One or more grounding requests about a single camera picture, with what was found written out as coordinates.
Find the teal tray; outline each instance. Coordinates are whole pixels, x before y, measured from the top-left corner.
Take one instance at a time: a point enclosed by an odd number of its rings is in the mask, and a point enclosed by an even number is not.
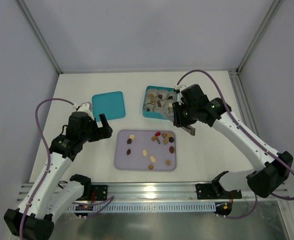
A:
[[[170,87],[163,87],[163,86],[148,86],[146,88],[146,92],[145,92],[145,95],[143,97],[143,103],[144,103],[144,99],[146,98],[146,94],[147,94],[147,90],[149,89],[157,89],[157,90],[167,90],[167,91],[174,91],[174,88],[170,88]],[[166,119],[165,117],[163,117],[160,113],[158,112],[152,112],[152,111],[145,111],[143,110],[143,103],[142,103],[142,115],[145,117],[145,118],[150,118],[150,119],[162,119],[162,120],[169,120],[169,119]]]
[[[92,97],[93,116],[100,122],[99,114],[105,114],[107,120],[121,119],[126,115],[125,103],[121,91],[108,92]]]

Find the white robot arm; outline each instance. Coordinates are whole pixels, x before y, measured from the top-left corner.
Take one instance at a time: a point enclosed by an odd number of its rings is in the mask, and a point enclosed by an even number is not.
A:
[[[50,147],[50,165],[42,169],[25,199],[16,210],[8,209],[4,219],[15,236],[20,236],[23,223],[23,239],[47,240],[52,234],[54,224],[61,214],[77,199],[88,199],[92,193],[91,179],[82,175],[73,175],[64,189],[53,196],[62,175],[82,150],[86,142],[95,142],[110,138],[112,129],[104,114],[99,115],[102,127],[91,112],[92,105],[86,102],[80,105],[69,117],[66,134],[57,136]]]
[[[279,153],[262,141],[237,118],[230,106],[224,104],[221,98],[209,101],[197,84],[189,87],[176,86],[176,90],[178,101],[173,104],[175,126],[184,127],[194,135],[195,130],[191,132],[190,125],[196,121],[208,124],[228,138],[253,166],[249,171],[225,171],[217,176],[212,181],[212,189],[217,198],[226,196],[226,193],[234,190],[248,189],[266,198],[288,178],[289,170],[273,156],[277,156],[289,167],[293,161],[292,156],[286,151]]]

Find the brown snack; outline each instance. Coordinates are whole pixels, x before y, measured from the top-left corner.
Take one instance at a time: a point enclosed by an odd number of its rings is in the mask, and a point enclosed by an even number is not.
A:
[[[171,146],[171,147],[169,148],[169,152],[170,152],[171,154],[173,154],[173,153],[175,152],[175,148],[174,148],[173,146]]]

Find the wire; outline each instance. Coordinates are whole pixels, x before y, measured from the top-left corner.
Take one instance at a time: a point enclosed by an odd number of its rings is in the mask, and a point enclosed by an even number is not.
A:
[[[244,215],[241,215],[241,216],[224,216],[224,215],[221,215],[221,214],[216,214],[216,216],[222,217],[224,219],[234,219],[234,220],[236,220],[236,219],[243,219],[243,218],[245,218],[245,217],[247,217],[247,216],[249,216],[250,214],[253,213],[253,211],[257,207],[257,203],[258,203],[258,197],[255,194],[255,204],[253,205],[252,209],[248,213],[246,213]]]
[[[58,187],[61,188],[61,189],[64,189],[64,187],[61,186],[60,183],[67,184],[68,182],[67,182],[67,181],[59,181],[59,183],[58,183]]]
[[[230,198],[231,198],[231,205],[233,204],[233,195],[232,192],[230,192]]]
[[[39,122],[39,116],[38,116],[38,111],[39,111],[39,108],[41,107],[41,105],[46,103],[46,102],[51,102],[51,101],[63,101],[63,102],[69,103],[71,105],[74,105],[74,103],[72,103],[72,102],[70,102],[70,101],[68,101],[66,99],[63,99],[63,98],[49,98],[49,99],[43,100],[41,103],[39,103],[37,108],[36,108],[35,116],[36,116],[37,128],[38,128],[40,137],[41,137],[41,139],[42,139],[42,141],[43,141],[43,143],[45,145],[46,151],[47,151],[48,163],[47,163],[46,171],[44,172],[44,174],[41,177],[38,185],[36,186],[33,193],[31,194],[31,196],[30,196],[30,198],[28,200],[28,203],[26,204],[26,208],[25,208],[25,210],[23,212],[21,223],[20,223],[20,229],[19,229],[20,240],[23,240],[23,226],[25,224],[26,216],[27,216],[28,210],[29,210],[29,208],[31,206],[31,202],[32,202],[34,196],[36,195],[37,191],[39,190],[41,184],[44,182],[44,180],[45,180],[45,178],[46,178],[46,176],[48,174],[48,171],[50,169],[50,165],[51,165],[50,150],[49,150],[47,141],[45,139],[45,136],[43,135],[43,132],[42,132],[42,129],[41,129],[41,126],[40,126],[40,122]]]
[[[187,72],[185,75],[183,75],[182,77],[181,77],[181,79],[178,81],[178,83],[177,83],[177,85],[179,85],[180,84],[180,82],[186,77],[186,76],[188,76],[189,74],[191,74],[191,73],[195,73],[195,72],[199,72],[199,73],[203,73],[203,74],[205,74],[211,81],[212,81],[212,83],[215,85],[215,87],[216,87],[216,89],[217,89],[217,91],[218,91],[218,93],[219,93],[219,96],[220,96],[220,98],[221,98],[221,100],[222,100],[222,103],[223,103],[223,105],[224,105],[224,107],[226,108],[226,111],[227,111],[227,113],[228,113],[228,115],[230,116],[230,118],[232,119],[232,121],[236,124],[236,126],[238,127],[238,128],[240,128],[242,131],[243,131],[243,133],[248,137],[248,138],[250,138],[259,148],[261,148],[265,153],[267,153],[269,156],[271,156],[272,158],[274,158],[274,159],[276,159],[281,165],[283,165],[286,169],[288,169],[290,172],[291,172],[291,174],[294,176],[294,170],[292,170],[291,169],[291,167],[289,167],[287,164],[285,164],[280,158],[278,158],[278,156],[276,156],[276,155],[274,155],[274,154],[272,154],[271,152],[269,152],[268,151],[268,149],[266,149],[263,145],[261,145],[249,132],[247,132],[246,131],[246,129],[243,127],[243,126],[241,126],[240,125],[240,123],[234,118],[234,116],[231,114],[231,112],[230,112],[230,110],[229,110],[229,108],[228,108],[228,106],[227,106],[227,103],[226,103],[226,101],[225,101],[225,99],[224,99],[224,97],[223,97],[223,95],[222,95],[222,92],[221,92],[221,90],[220,90],[220,88],[219,88],[219,86],[218,86],[218,84],[216,83],[216,81],[213,79],[213,77],[209,74],[209,73],[207,73],[206,71],[204,71],[204,70],[200,70],[200,69],[195,69],[195,70],[191,70],[191,71],[189,71],[189,72]],[[276,198],[279,198],[279,199],[282,199],[282,200],[288,200],[288,201],[291,201],[291,200],[294,200],[294,196],[293,197],[287,197],[287,196],[279,196],[279,195],[276,195],[276,194],[274,194],[274,193],[272,193],[271,194],[272,196],[274,196],[274,197],[276,197]]]

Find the lavender tray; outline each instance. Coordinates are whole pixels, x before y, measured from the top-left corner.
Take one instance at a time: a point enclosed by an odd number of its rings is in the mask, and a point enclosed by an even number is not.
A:
[[[164,138],[161,135],[158,137],[160,144],[157,141],[152,141],[151,138],[155,136],[156,132],[172,133],[174,142],[164,144]],[[130,135],[134,135],[135,138],[131,144],[128,144],[127,140]],[[171,146],[174,147],[174,153],[170,153],[169,151]],[[142,155],[143,149],[147,150],[147,156]],[[155,163],[151,162],[151,156],[156,158]],[[167,160],[171,161],[171,165],[166,164]],[[149,165],[154,166],[153,170],[148,168]],[[160,130],[122,130],[118,133],[115,155],[115,167],[117,169],[169,172],[175,170],[176,166],[176,136],[173,132]]]

